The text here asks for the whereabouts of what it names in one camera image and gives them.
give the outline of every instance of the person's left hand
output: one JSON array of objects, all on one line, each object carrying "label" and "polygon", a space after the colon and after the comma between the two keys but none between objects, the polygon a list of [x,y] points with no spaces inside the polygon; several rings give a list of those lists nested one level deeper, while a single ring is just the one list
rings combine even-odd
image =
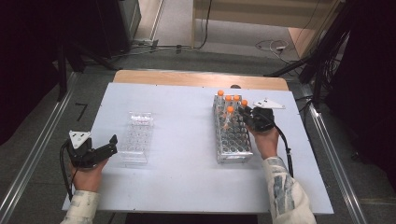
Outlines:
[{"label": "person's left hand", "polygon": [[[108,159],[99,162],[96,167],[87,169],[78,169],[76,175],[73,179],[73,184],[77,190],[86,190],[91,192],[97,192],[100,187],[100,182],[102,180],[102,170],[105,167]],[[76,172],[76,167],[71,163],[69,164],[72,176]]]}]

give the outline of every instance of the patterned sleeve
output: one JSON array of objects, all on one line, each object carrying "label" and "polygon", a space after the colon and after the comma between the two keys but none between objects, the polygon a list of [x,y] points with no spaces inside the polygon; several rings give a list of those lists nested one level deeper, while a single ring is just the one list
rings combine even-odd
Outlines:
[{"label": "patterned sleeve", "polygon": [[262,162],[274,224],[316,223],[301,185],[293,179],[279,157]]},{"label": "patterned sleeve", "polygon": [[98,193],[76,190],[61,224],[92,224],[99,198]]}]

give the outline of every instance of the white plastic part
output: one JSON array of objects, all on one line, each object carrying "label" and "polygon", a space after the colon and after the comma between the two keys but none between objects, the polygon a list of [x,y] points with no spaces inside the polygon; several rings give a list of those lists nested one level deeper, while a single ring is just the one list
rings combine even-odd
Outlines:
[{"label": "white plastic part", "polygon": [[253,103],[257,107],[271,108],[271,109],[286,109],[284,105],[280,105],[274,101],[268,100],[267,98]]},{"label": "white plastic part", "polygon": [[73,132],[70,131],[69,132],[70,135],[70,140],[72,140],[72,144],[73,144],[73,148],[77,149],[79,147],[81,147],[81,145],[87,141],[87,139],[89,137],[91,137],[91,133],[90,132]]}]

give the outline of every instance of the table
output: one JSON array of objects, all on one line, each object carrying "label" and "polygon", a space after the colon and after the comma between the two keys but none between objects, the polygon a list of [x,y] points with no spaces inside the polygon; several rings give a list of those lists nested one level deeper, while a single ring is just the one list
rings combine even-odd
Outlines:
[{"label": "table", "polygon": [[[230,84],[239,84],[245,89],[228,89]],[[261,86],[273,89],[263,91]],[[255,156],[249,162],[216,162],[215,130],[209,118],[212,118],[211,104],[219,88],[226,93],[241,93],[247,99],[258,99],[265,94],[286,106],[275,115],[278,126],[293,127],[283,131],[294,150],[295,177],[313,199],[314,213],[332,213],[285,80],[159,71],[119,71],[107,87],[92,127],[94,147],[106,144],[113,133],[122,141],[122,129],[131,108],[135,112],[152,112],[155,128],[148,164],[119,168],[117,154],[110,159],[104,169],[99,210],[190,214],[259,214],[269,210],[261,157],[254,144]],[[189,109],[188,102],[194,105],[193,110]],[[286,160],[281,141],[278,147],[279,156]]]},{"label": "table", "polygon": [[[329,28],[343,6],[340,0],[215,0],[210,20],[289,27],[291,39],[301,58]],[[195,19],[206,19],[209,1],[194,0],[191,44],[194,45]]]}]

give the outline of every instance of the orange cap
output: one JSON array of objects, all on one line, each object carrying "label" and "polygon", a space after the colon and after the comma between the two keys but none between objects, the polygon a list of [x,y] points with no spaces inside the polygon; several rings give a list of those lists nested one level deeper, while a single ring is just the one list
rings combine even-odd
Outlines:
[{"label": "orange cap", "polygon": [[228,106],[227,107],[227,112],[228,113],[233,113],[233,107],[232,106]]},{"label": "orange cap", "polygon": [[242,106],[247,106],[248,105],[248,101],[247,100],[242,100],[241,105]]}]

